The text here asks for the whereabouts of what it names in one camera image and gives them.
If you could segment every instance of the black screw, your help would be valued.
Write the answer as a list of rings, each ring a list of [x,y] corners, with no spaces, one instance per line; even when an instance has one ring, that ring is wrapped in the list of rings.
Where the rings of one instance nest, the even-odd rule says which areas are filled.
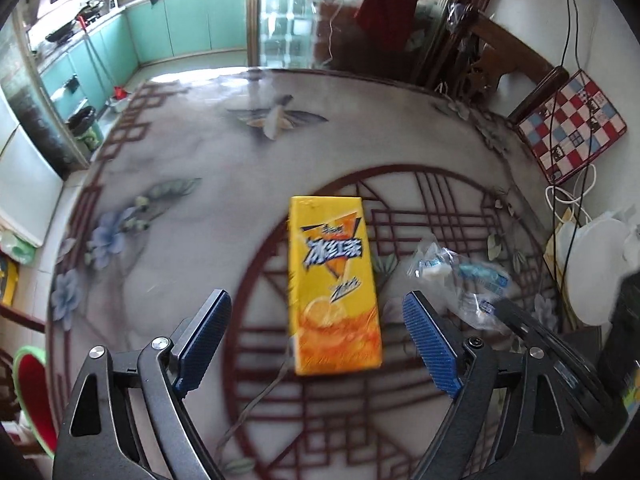
[[[469,343],[471,348],[482,348],[484,346],[484,341],[476,336],[470,337],[466,342]]]

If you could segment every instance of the white wall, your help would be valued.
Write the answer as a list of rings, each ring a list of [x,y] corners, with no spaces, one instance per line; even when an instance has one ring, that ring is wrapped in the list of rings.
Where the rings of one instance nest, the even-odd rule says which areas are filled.
[[[640,44],[613,0],[576,0],[580,17],[580,65],[602,88],[628,124],[627,134],[597,158],[598,183],[585,205],[592,216],[605,210],[640,210]],[[572,23],[575,15],[572,8]],[[487,14],[552,64],[560,64],[566,39],[566,0],[492,0]],[[565,68],[577,70],[574,34]],[[524,77],[500,82],[491,108],[509,114],[533,89]]]

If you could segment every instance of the lemon slice image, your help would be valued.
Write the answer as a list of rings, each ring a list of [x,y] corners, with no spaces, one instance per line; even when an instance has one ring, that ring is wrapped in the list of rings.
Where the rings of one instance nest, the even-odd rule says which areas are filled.
[[[304,309],[304,316],[315,326],[326,328],[340,323],[347,317],[347,311],[339,301],[331,302],[329,297],[315,298]]]

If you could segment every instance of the green plastic bottle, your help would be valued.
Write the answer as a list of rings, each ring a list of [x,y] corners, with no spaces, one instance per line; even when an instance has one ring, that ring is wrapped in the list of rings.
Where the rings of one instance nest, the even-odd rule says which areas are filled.
[[[36,257],[36,248],[11,231],[0,231],[0,250],[21,265],[31,265]]]

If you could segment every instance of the blue gripper pad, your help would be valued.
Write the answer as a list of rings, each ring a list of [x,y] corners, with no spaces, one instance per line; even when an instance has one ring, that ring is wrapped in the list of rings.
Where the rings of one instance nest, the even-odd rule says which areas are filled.
[[[439,390],[455,399],[462,388],[458,377],[457,361],[457,358],[462,355],[462,346],[459,345],[459,341],[447,343],[443,333],[453,339],[458,339],[456,334],[451,333],[451,329],[456,332],[458,330],[453,325],[447,329],[444,326],[444,320],[438,316],[427,299],[418,291],[411,292],[404,298],[402,318],[420,357],[433,378],[433,383]],[[452,346],[459,349],[458,352],[454,353]]]
[[[230,318],[231,297],[224,290],[215,290],[174,345],[172,353],[178,363],[174,391],[178,398],[200,386]]]

